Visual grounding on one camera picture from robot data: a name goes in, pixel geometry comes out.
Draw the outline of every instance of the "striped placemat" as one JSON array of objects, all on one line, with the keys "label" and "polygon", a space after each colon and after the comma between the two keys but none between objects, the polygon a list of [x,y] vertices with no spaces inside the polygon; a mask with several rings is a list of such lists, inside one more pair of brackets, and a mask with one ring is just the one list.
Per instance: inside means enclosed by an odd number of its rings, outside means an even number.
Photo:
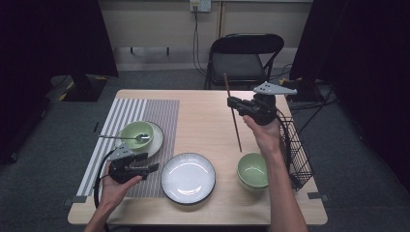
[{"label": "striped placemat", "polygon": [[[131,188],[127,193],[128,197],[165,197],[161,189],[161,171],[173,156],[178,109],[179,101],[176,100],[114,100],[103,125],[102,134],[116,135],[125,125],[139,120],[153,122],[163,132],[163,143],[160,150],[140,163],[141,166],[148,166],[159,162],[159,170],[151,173],[148,180]],[[76,196],[93,194],[93,185],[100,163],[103,157],[114,148],[115,139],[99,138]]]}]

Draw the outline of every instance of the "hand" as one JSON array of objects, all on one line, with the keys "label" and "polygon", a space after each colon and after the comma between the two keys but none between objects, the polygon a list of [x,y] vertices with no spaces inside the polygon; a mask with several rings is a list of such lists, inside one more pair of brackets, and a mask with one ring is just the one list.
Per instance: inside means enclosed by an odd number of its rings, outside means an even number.
[{"label": "hand", "polygon": [[261,155],[264,156],[265,159],[271,154],[280,153],[280,123],[278,119],[275,119],[266,126],[257,125],[248,115],[245,115],[243,119],[253,131]]},{"label": "hand", "polygon": [[[109,164],[110,162],[105,166],[106,175],[108,174]],[[121,185],[115,182],[109,175],[103,177],[100,205],[85,227],[84,232],[103,231],[103,227],[109,215],[117,208],[121,201],[123,201],[127,191],[141,180],[142,177],[136,176]]]},{"label": "hand", "polygon": [[[105,174],[108,174],[109,164],[110,162],[105,166]],[[100,204],[114,210],[123,201],[127,191],[141,180],[142,177],[136,176],[124,184],[118,184],[110,176],[105,176],[102,178],[102,197]]]}]

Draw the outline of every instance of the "baseboard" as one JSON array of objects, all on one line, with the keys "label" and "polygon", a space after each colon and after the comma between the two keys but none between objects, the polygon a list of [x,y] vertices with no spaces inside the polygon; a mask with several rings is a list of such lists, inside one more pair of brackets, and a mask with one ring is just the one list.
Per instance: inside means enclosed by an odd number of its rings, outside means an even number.
[{"label": "baseboard", "polygon": [[[292,64],[297,47],[285,47],[277,56],[274,68]],[[206,69],[209,49],[199,49],[193,58],[191,48],[117,47],[113,50],[118,71]]]}]

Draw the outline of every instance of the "human hand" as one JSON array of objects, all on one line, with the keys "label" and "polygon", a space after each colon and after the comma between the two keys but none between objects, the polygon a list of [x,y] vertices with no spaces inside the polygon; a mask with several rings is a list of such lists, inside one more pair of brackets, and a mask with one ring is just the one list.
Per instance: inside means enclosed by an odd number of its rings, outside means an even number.
[{"label": "human hand", "polygon": [[[109,169],[108,162],[105,166],[105,175],[108,174]],[[125,182],[124,184],[119,184],[114,181],[109,175],[102,178],[102,197],[100,200],[100,205],[108,207],[114,210],[124,199],[127,191],[138,184],[142,180],[141,176],[136,176]]]},{"label": "human hand", "polygon": [[256,143],[264,158],[280,152],[280,123],[278,119],[275,119],[266,126],[257,125],[248,115],[245,115],[243,119],[247,126],[253,131]]}]

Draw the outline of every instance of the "table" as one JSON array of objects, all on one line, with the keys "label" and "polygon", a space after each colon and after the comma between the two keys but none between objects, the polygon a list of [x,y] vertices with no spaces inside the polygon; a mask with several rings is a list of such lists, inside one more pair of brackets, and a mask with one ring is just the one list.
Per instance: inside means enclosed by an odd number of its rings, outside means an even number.
[{"label": "table", "polygon": [[[248,99],[252,91],[231,91],[231,96]],[[247,153],[258,152],[251,130],[237,114],[243,152],[226,106],[225,91],[198,90],[121,90],[116,99],[178,100],[179,112],[174,144],[174,156],[198,153],[216,169],[216,186],[203,202],[193,206],[178,205],[166,197],[127,197],[113,212],[110,224],[138,225],[269,225],[270,204],[267,190],[251,193],[244,190],[236,176],[236,165]],[[284,96],[277,96],[277,107],[290,116]],[[299,191],[296,199],[307,224],[324,224],[327,215],[321,199],[309,199],[317,192],[314,178]],[[95,211],[93,197],[85,203],[73,203],[68,220],[86,224]]]}]

